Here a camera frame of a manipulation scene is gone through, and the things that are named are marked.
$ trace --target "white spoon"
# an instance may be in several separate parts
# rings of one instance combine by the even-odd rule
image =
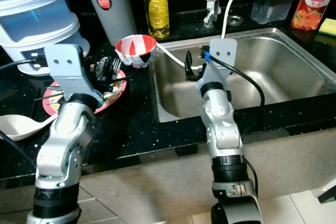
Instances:
[[[0,130],[11,140],[19,141],[38,132],[57,117],[58,114],[54,114],[44,122],[39,123],[24,115],[3,115],[0,116]]]

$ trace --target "yellow sponge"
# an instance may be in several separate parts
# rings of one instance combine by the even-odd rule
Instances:
[[[336,36],[336,20],[326,18],[325,21],[322,23],[319,32]]]

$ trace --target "yellow oil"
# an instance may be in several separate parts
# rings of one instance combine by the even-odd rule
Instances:
[[[168,0],[144,0],[148,30],[157,39],[169,35]]]

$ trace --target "blue connector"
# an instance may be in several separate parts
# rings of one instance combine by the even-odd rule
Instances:
[[[209,53],[209,52],[205,52],[205,60],[206,60],[207,62],[210,61],[210,53]]]

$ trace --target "sink basin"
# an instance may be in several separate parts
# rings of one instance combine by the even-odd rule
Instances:
[[[187,51],[193,66],[205,61],[200,47],[219,36],[162,44],[184,62]],[[276,28],[229,34],[238,42],[235,67],[255,80],[265,94],[265,104],[285,102],[336,92],[336,74]],[[184,68],[160,49],[150,65],[156,118],[168,122],[199,116],[201,97],[196,82],[186,81]],[[233,73],[228,78],[235,109],[259,106],[260,96],[252,84]]]

